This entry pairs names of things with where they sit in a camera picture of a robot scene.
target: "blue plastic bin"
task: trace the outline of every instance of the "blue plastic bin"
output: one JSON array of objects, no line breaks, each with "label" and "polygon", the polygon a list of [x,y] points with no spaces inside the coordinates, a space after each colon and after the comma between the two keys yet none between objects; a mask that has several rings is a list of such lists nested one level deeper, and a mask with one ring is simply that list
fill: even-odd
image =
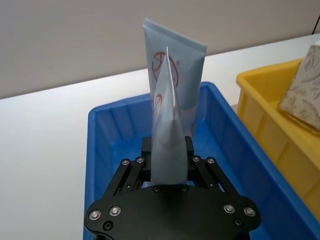
[{"label": "blue plastic bin", "polygon": [[[140,155],[142,137],[150,136],[151,129],[149,94],[91,110],[84,212],[103,196],[120,161]],[[262,224],[250,233],[252,240],[320,239],[319,222],[212,83],[201,84],[193,145],[196,155],[215,157],[238,192],[259,207]],[[92,239],[86,229],[83,239]]]}]

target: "light blue tube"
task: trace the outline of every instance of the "light blue tube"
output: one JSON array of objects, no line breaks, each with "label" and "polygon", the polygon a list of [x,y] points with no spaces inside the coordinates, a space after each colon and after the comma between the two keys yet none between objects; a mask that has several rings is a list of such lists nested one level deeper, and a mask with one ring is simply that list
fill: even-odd
[{"label": "light blue tube", "polygon": [[151,99],[154,100],[157,80],[166,47],[181,120],[185,135],[195,130],[197,103],[207,46],[145,19],[143,23]]}]

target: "yellow plastic bin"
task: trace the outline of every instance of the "yellow plastic bin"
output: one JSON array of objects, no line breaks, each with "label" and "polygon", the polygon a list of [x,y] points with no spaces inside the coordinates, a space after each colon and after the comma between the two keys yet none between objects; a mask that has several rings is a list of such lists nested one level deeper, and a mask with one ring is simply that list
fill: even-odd
[{"label": "yellow plastic bin", "polygon": [[320,221],[320,135],[301,127],[278,108],[301,61],[239,74],[237,114]]}]

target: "white table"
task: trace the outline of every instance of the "white table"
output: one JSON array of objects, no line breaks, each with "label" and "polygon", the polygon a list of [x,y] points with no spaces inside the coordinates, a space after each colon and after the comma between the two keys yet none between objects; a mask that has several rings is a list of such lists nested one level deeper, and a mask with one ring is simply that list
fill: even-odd
[{"label": "white table", "polygon": [[[303,57],[319,39],[208,56],[202,80],[234,105],[238,73]],[[143,69],[0,100],[0,239],[82,239],[88,113],[148,92]]]}]

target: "gray wall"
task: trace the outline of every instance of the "gray wall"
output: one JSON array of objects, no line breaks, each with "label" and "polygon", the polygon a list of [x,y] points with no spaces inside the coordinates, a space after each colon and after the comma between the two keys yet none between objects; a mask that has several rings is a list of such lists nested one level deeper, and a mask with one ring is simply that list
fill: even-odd
[{"label": "gray wall", "polygon": [[1,0],[0,98],[145,68],[144,17],[214,54],[309,35],[319,14],[319,0]]}]

